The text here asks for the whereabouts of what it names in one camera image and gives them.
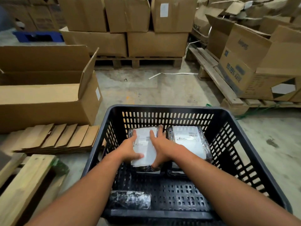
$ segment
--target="forearm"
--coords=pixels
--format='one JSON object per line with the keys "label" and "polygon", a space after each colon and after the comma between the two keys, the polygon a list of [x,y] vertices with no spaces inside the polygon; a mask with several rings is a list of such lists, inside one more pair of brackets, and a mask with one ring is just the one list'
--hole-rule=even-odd
{"label": "forearm", "polygon": [[300,220],[263,194],[178,145],[171,159],[231,226],[300,225]]}
{"label": "forearm", "polygon": [[109,153],[85,177],[26,226],[94,226],[107,203],[121,157]]}

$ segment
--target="warehouse floor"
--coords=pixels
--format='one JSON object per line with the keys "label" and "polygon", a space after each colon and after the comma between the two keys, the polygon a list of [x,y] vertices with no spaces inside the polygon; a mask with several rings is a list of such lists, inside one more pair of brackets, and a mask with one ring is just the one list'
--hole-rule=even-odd
{"label": "warehouse floor", "polygon": [[[11,30],[0,32],[0,46],[55,45],[58,43],[20,44]],[[101,124],[108,107],[114,104],[218,106],[223,95],[212,81],[200,81],[196,75],[164,75],[149,77],[159,70],[96,71],[103,96],[95,124]],[[183,61],[180,70],[167,73],[197,73],[197,67]],[[301,110],[270,109],[265,113],[239,120],[246,135],[258,151],[269,171],[290,201],[294,214],[301,219]],[[76,182],[88,154],[61,155],[70,173],[61,193]]]}

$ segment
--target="green rope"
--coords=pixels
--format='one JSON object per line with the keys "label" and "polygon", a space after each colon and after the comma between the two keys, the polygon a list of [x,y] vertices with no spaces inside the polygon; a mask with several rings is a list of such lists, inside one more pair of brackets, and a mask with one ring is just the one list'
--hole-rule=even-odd
{"label": "green rope", "polygon": [[[259,113],[263,113],[265,111],[267,111],[268,109],[271,109],[271,108],[276,108],[278,107],[279,103],[277,102],[275,105],[273,106],[270,106],[270,107],[266,107],[266,108],[263,108],[263,109],[260,109],[262,107],[256,107],[255,110],[253,111],[247,111],[246,113],[242,114],[242,115],[237,115],[237,116],[234,116],[237,120],[241,120],[243,118],[246,118],[246,117],[249,117],[249,116],[253,116],[253,115],[256,115],[256,114],[259,114]],[[206,104],[206,107],[212,107],[212,105],[210,104]]]}

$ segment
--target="black plastic basket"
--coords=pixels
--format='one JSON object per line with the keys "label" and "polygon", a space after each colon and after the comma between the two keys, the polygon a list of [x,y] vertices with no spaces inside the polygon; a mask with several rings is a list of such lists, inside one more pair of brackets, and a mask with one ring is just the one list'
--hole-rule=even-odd
{"label": "black plastic basket", "polygon": [[[108,108],[82,176],[127,138],[129,128],[162,124],[202,126],[213,154],[213,165],[239,178],[292,213],[291,205],[233,116],[222,108],[115,105]],[[105,150],[101,147],[106,139]],[[234,144],[239,141],[250,163],[244,165]],[[150,210],[105,209],[102,217],[116,224],[224,225],[190,180],[133,173],[123,163],[113,190],[151,194]]]}

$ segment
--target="barcode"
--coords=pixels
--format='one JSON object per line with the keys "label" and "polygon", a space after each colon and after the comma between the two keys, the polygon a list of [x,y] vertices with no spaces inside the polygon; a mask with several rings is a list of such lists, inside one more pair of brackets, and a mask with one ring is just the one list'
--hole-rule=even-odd
{"label": "barcode", "polygon": [[190,137],[198,137],[198,135],[197,135],[195,132],[190,132],[190,133],[189,133],[189,136],[190,136]]}

